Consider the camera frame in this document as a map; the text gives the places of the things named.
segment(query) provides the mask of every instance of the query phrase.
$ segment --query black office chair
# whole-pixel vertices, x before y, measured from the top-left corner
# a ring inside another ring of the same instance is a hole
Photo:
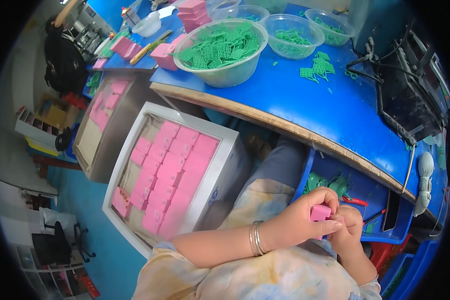
[[[85,228],[84,230],[80,231],[80,225],[75,224],[75,242],[70,245],[67,242],[65,233],[63,232],[62,226],[59,221],[56,221],[54,226],[45,224],[45,227],[53,228],[54,235],[46,233],[32,233],[31,235],[31,240],[33,243],[33,247],[35,248],[38,262],[42,266],[47,266],[55,263],[57,265],[70,265],[72,246],[77,247],[80,256],[86,263],[90,262],[90,259],[85,258],[84,253],[88,257],[96,256],[95,253],[89,254],[86,250],[83,249],[82,246],[82,235],[88,232],[88,229]]]

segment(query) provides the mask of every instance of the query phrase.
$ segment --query wire cutters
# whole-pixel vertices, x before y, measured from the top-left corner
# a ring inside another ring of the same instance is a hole
[[[369,204],[367,202],[357,199],[357,198],[342,196],[342,199],[346,203],[356,204],[356,205],[363,206],[363,207],[369,206]]]

